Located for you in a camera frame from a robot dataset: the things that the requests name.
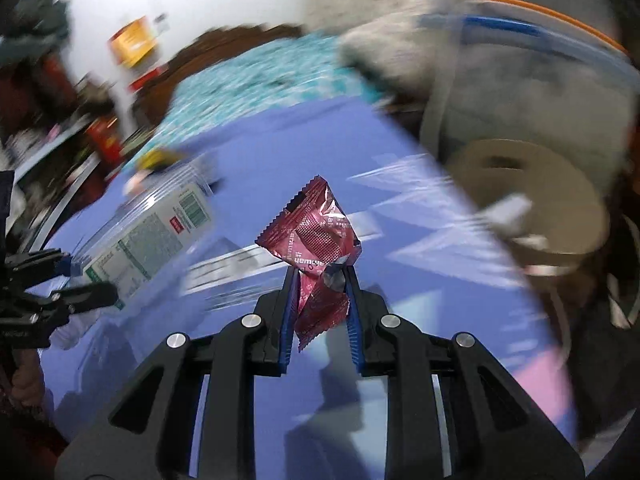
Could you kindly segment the beige round trash bin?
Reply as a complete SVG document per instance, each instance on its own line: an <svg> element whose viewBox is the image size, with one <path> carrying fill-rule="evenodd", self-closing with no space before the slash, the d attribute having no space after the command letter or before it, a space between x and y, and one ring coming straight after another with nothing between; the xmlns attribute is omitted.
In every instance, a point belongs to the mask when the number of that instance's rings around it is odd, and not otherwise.
<svg viewBox="0 0 640 480"><path fill-rule="evenodd" d="M608 238L608 212L587 177L543 146L479 140L447 170L530 274L567 274Z"/></svg>

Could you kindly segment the cluttered metal shelf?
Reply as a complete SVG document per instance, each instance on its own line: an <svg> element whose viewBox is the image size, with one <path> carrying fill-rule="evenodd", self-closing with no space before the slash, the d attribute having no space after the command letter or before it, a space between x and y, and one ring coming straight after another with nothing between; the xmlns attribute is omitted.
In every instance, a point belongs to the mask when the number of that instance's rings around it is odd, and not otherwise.
<svg viewBox="0 0 640 480"><path fill-rule="evenodd" d="M1 167L14 172L6 244L19 252L95 202L120 164L111 86L74 84L55 53L1 67Z"/></svg>

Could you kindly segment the brown yellow cigarette box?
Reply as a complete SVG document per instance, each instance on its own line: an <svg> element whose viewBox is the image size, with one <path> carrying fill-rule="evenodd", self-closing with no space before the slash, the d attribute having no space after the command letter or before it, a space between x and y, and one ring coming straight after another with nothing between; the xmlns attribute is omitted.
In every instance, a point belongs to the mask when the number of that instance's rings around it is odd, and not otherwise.
<svg viewBox="0 0 640 480"><path fill-rule="evenodd" d="M163 171L186 158L182 154L169 148L152 148L151 151L143 154L136 162L138 171Z"/></svg>

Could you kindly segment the red foil wrapper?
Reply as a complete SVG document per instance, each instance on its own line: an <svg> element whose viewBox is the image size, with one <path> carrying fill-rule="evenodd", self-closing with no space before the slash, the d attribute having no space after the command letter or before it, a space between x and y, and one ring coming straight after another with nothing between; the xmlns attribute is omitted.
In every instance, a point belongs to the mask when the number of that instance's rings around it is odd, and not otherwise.
<svg viewBox="0 0 640 480"><path fill-rule="evenodd" d="M360 240L329 183L313 177L256 238L256 244L300 273L298 348L345 321L344 269L361 254Z"/></svg>

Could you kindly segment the red yellow wall calendar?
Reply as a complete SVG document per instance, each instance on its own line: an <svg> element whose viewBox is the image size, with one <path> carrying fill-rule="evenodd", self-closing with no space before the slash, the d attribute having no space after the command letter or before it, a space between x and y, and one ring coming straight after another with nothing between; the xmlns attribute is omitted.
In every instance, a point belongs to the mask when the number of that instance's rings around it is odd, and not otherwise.
<svg viewBox="0 0 640 480"><path fill-rule="evenodd" d="M160 42L146 16L122 26L107 43L116 64L128 78L130 93L140 91L167 70L160 55Z"/></svg>

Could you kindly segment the blue patterned tablecloth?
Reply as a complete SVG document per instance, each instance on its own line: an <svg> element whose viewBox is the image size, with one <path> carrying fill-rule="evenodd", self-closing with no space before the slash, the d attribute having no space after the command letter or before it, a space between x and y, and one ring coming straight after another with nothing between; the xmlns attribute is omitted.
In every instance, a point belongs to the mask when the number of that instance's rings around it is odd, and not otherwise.
<svg viewBox="0 0 640 480"><path fill-rule="evenodd" d="M433 157L356 99L119 176L52 245L120 303L43 353L60 479L580 479L550 330Z"/></svg>

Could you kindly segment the teal white patterned duvet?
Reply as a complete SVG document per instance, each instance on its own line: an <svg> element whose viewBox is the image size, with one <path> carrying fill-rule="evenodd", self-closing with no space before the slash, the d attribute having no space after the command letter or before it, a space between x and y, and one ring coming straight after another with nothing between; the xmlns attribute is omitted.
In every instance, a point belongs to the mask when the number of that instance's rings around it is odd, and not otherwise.
<svg viewBox="0 0 640 480"><path fill-rule="evenodd" d="M336 98L380 105L390 96L380 84L338 60L335 36L312 32L269 41L181 81L154 136L124 169L133 170L156 148L176 146L241 117Z"/></svg>

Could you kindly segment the white tissue pack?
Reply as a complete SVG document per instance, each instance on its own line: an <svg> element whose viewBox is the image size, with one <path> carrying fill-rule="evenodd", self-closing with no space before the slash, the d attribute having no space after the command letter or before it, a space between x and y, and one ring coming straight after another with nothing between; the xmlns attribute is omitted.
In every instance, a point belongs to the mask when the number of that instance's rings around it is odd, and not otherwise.
<svg viewBox="0 0 640 480"><path fill-rule="evenodd" d="M73 254L67 288L110 282L114 304L74 313L51 336L55 348L76 346L99 318L130 318L178 278L186 259L214 226L212 172L179 162L149 174L84 246Z"/></svg>

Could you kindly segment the carved wooden headboard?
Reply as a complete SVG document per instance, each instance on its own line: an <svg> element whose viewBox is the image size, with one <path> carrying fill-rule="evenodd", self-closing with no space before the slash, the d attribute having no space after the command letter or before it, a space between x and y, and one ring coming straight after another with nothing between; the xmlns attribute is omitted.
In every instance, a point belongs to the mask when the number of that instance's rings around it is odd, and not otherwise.
<svg viewBox="0 0 640 480"><path fill-rule="evenodd" d="M209 66L227 61L267 42L303 36L302 26L241 25L209 29L168 62L152 68L129 85L134 92L131 114L139 128L157 127L164 119L175 88Z"/></svg>

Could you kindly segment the black bag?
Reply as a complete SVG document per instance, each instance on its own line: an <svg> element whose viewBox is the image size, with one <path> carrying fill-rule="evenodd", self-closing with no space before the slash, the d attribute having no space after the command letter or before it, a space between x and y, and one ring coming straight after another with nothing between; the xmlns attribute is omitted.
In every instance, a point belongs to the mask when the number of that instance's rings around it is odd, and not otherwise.
<svg viewBox="0 0 640 480"><path fill-rule="evenodd" d="M639 407L639 223L611 218L608 240L542 290L586 443Z"/></svg>

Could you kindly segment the beige checked folded blanket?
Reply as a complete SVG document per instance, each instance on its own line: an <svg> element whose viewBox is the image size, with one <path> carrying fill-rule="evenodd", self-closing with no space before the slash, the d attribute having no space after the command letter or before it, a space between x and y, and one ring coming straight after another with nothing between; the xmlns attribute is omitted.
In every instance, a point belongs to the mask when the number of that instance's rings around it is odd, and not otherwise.
<svg viewBox="0 0 640 480"><path fill-rule="evenodd" d="M421 11L400 10L354 27L338 38L341 63L393 92L426 100L436 75L444 31L420 25Z"/></svg>

